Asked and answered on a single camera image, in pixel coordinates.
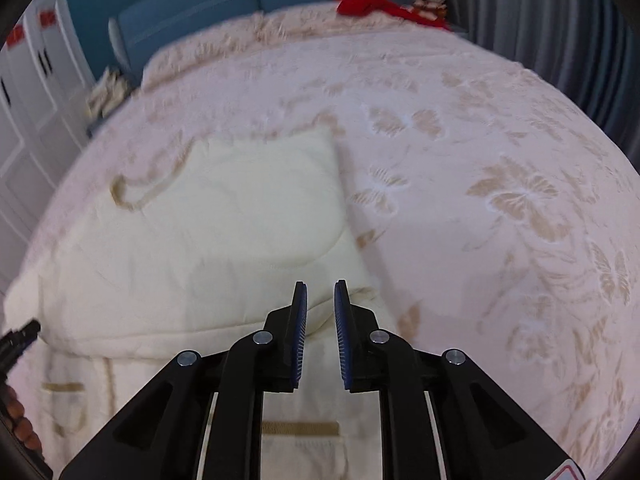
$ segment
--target folded garment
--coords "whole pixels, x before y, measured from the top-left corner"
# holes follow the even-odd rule
[[[130,372],[118,374],[119,361],[166,362],[187,348],[226,351],[261,328],[271,310],[289,304],[296,281],[303,281],[308,341],[300,389],[267,396],[264,416],[340,430],[316,436],[310,447],[304,434],[279,435],[270,446],[278,456],[308,448],[289,468],[301,479],[314,478],[321,456],[335,459],[327,465],[330,476],[348,468],[350,478],[371,478],[369,471],[382,466],[372,459],[380,456],[378,401],[375,394],[350,396],[342,386],[332,318],[340,279],[354,303],[391,328],[347,227],[332,133],[324,126],[267,143],[200,141],[160,182],[118,177],[6,298],[9,326],[37,317],[51,351],[82,357],[77,370],[62,371],[72,392],[50,388],[53,421],[45,431],[57,437],[43,441],[60,444],[65,432],[76,433],[77,452],[129,400],[136,388],[126,384]],[[97,373],[105,362],[106,371]],[[137,388],[154,367],[146,367]],[[42,382],[59,384],[51,374]],[[84,384],[87,377],[92,384]],[[120,388],[128,394],[116,405]],[[88,391],[92,398],[83,402]],[[68,451],[69,442],[61,447]],[[286,460],[281,466],[287,469]]]

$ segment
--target stuffed toy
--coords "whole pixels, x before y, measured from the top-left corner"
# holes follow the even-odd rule
[[[367,16],[368,14],[376,11],[385,12],[390,16],[396,18],[402,18],[411,22],[419,23],[427,27],[444,28],[449,30],[447,22],[444,19],[436,17],[435,20],[424,18],[420,14],[413,12],[412,10],[405,9],[398,4],[393,3],[390,0],[340,0],[338,8],[336,9],[338,14],[343,16]]]
[[[414,0],[411,12],[431,20],[444,20],[447,17],[446,0]]]

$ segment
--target metal rivet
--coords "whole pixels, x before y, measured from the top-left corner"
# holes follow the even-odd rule
[[[466,361],[465,353],[462,350],[449,350],[444,357],[449,361],[452,365],[461,365]]]
[[[196,352],[192,352],[191,350],[187,350],[186,352],[182,352],[178,355],[178,364],[180,366],[191,366],[198,360],[198,355]]]
[[[372,342],[382,345],[389,341],[389,334],[384,330],[374,330],[369,334],[369,338]]]
[[[260,330],[254,334],[254,343],[257,345],[266,345],[273,341],[273,335],[266,330]]]

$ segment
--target white wardrobe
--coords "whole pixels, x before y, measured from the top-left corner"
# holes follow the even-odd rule
[[[0,322],[31,234],[88,142],[94,82],[66,0],[33,0],[0,50]]]

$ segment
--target bed sheet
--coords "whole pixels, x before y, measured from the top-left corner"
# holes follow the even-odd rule
[[[278,41],[200,59],[136,94],[68,174],[25,265],[114,176],[157,178],[191,139],[268,142],[325,124],[351,229],[399,333],[424,351],[465,350],[595,479],[640,415],[634,168],[559,91],[453,34],[403,25],[289,41],[282,23],[260,30]],[[197,38],[183,52],[189,41],[212,52]],[[60,379],[71,359],[37,365],[43,396],[73,389]],[[29,362],[22,370],[36,370]],[[105,413],[146,365],[100,364],[113,389]],[[118,367],[129,379],[114,386]],[[90,399],[71,384],[74,402]]]

